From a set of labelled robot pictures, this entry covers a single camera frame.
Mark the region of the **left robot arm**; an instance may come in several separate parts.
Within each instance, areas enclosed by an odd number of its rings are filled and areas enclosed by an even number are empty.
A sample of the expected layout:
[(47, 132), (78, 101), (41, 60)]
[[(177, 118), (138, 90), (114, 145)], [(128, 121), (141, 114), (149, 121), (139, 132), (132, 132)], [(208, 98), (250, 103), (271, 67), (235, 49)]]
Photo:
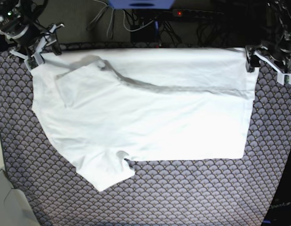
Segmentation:
[(254, 72), (260, 61), (266, 62), (274, 71), (291, 73), (291, 0), (267, 0), (266, 35), (258, 45), (245, 47), (246, 70)]

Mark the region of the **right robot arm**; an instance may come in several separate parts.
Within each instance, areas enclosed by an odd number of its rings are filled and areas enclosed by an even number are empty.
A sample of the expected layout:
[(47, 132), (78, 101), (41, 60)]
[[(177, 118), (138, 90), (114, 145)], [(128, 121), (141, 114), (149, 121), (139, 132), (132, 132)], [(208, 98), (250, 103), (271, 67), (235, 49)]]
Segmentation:
[[(0, 35), (13, 41), (13, 45), (0, 41), (0, 51), (10, 48), (10, 53), (23, 59), (29, 69), (44, 63), (41, 57), (44, 48), (51, 48), (57, 56), (62, 53), (56, 31), (63, 24), (44, 27), (38, 23), (38, 17), (47, 4), (47, 1), (42, 5), (34, 5), (31, 0), (0, 0)], [(279, 83), (291, 83), (291, 1), (267, 0), (265, 4), (267, 9), (262, 10), (254, 3), (247, 3), (246, 6), (253, 11), (253, 16), (237, 19), (239, 31), (247, 37), (252, 37), (257, 31), (261, 39), (260, 44), (247, 45), (244, 48), (246, 70), (251, 73), (264, 61), (277, 72)], [(130, 5), (109, 2), (104, 6), (113, 10), (136, 10), (138, 19), (145, 22), (135, 29), (136, 32), (156, 22), (167, 22), (180, 16), (189, 18), (182, 11), (170, 10), (161, 1), (142, 1)]]

